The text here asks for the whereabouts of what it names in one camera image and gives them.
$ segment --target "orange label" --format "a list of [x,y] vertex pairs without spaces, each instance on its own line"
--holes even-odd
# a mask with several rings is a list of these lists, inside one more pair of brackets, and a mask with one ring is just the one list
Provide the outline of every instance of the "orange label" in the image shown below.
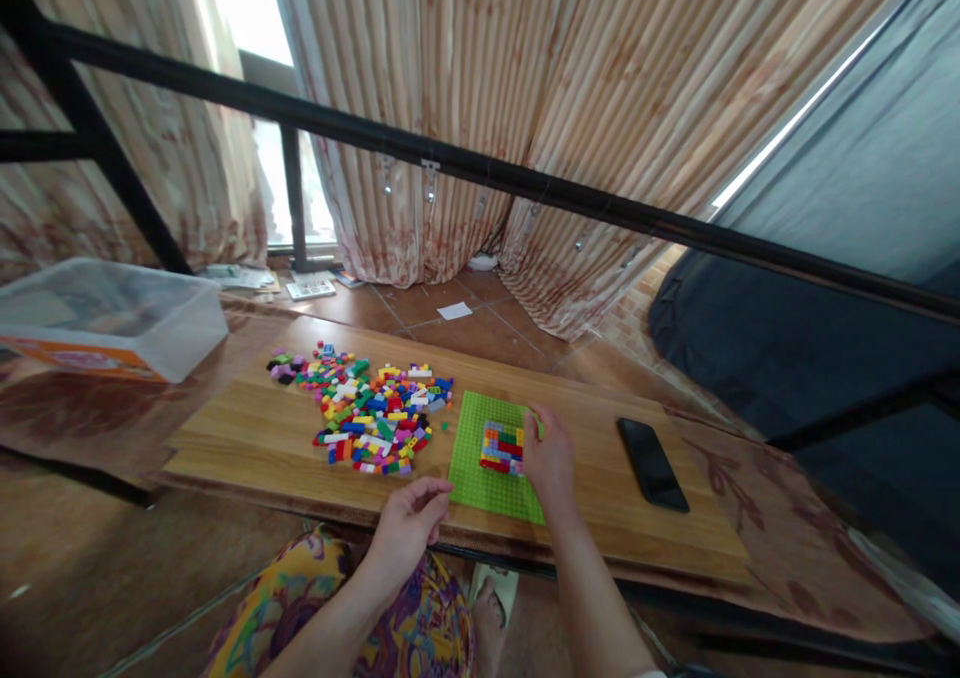
[[166,378],[153,370],[133,351],[29,338],[0,337],[0,342],[18,353],[60,368],[69,368],[90,375],[167,382]]

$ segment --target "person's left hand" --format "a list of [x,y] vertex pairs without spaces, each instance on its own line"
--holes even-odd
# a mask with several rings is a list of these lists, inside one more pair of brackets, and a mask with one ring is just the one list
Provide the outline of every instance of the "person's left hand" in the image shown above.
[[452,491],[449,481],[419,478],[387,499],[363,563],[387,582],[392,595],[406,583],[427,546],[437,542]]

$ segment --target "black smartphone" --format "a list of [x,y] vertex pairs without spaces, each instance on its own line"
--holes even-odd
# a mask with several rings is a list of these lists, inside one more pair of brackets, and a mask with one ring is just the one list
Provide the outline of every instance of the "black smartphone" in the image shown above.
[[689,513],[687,503],[670,461],[663,452],[656,432],[646,423],[629,418],[617,419],[617,429],[633,464],[633,472],[644,497],[656,506]]

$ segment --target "hand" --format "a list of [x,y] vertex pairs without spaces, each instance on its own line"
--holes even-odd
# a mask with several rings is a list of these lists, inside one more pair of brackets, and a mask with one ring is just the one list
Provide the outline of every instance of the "hand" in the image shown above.
[[406,583],[427,546],[437,542],[452,491],[449,481],[419,478],[387,499],[361,568],[384,581],[390,595]]
[[523,472],[530,480],[544,511],[573,503],[573,441],[567,427],[550,408],[530,405],[543,423],[540,435],[532,413],[523,417]]

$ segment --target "floral curtain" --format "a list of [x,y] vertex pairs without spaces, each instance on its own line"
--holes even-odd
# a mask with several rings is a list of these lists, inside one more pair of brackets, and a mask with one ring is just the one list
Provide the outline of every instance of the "floral curtain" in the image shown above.
[[[885,1],[279,3],[310,99],[695,214]],[[536,201],[443,177],[430,190],[420,168],[316,147],[346,262],[366,280],[447,280],[495,245],[537,324],[573,339],[661,251]]]
[[[213,0],[36,0],[49,18],[242,77]],[[262,263],[267,232],[249,116],[104,71],[81,75],[188,262]],[[0,127],[70,130],[5,33]],[[0,166],[0,280],[72,255],[155,265],[92,162]]]

